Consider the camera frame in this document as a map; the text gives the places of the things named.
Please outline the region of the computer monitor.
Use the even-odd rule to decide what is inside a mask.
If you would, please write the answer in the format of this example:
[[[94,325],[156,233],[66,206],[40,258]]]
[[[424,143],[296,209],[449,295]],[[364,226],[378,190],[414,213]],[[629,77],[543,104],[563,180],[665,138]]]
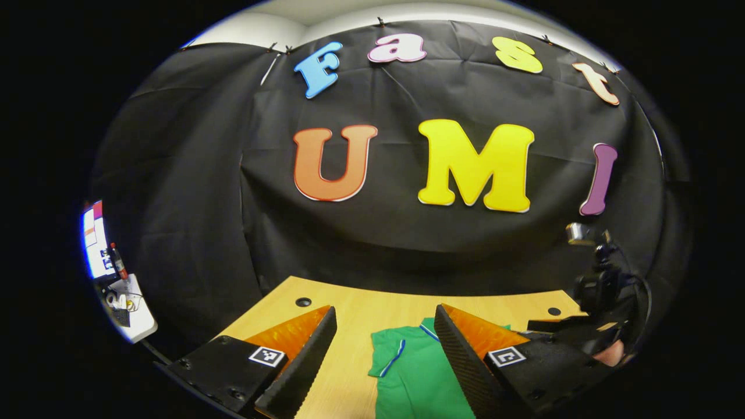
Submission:
[[[103,201],[93,202],[80,217],[83,257],[91,280],[101,283],[115,279],[117,272],[109,254]]]

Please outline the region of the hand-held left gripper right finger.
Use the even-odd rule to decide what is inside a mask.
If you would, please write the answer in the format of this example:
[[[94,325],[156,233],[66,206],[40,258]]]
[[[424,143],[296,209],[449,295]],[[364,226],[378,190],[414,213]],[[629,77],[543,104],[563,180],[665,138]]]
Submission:
[[[539,419],[563,408],[613,368],[575,346],[476,317],[445,303],[435,331],[476,419]]]

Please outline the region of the white side table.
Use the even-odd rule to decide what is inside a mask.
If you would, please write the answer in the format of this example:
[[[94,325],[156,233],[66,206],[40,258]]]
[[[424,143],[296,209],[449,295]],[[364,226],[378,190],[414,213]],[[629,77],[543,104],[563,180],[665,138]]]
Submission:
[[[99,292],[102,307],[123,339],[136,344],[158,329],[135,274],[104,286]]]

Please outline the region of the green T-shirt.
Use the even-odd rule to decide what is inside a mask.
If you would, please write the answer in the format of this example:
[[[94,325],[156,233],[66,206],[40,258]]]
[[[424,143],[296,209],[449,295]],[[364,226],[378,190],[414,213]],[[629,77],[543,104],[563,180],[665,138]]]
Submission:
[[[375,419],[476,419],[434,322],[424,318],[417,326],[371,334]]]

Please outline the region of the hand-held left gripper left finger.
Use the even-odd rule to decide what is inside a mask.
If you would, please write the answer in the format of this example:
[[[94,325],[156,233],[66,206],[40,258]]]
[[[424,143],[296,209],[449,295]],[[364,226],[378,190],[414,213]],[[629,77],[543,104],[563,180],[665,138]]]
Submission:
[[[218,336],[156,368],[228,419],[295,419],[336,332],[326,305],[249,339]]]

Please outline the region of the black backdrop cloth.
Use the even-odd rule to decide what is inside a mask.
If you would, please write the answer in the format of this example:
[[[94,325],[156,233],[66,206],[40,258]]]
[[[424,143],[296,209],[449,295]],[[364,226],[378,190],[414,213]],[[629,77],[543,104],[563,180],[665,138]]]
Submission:
[[[691,252],[691,165],[629,74],[505,27],[409,21],[288,54],[214,42],[123,103],[91,171],[109,238],[192,346],[288,276],[394,293],[569,289],[609,232],[650,295]]]

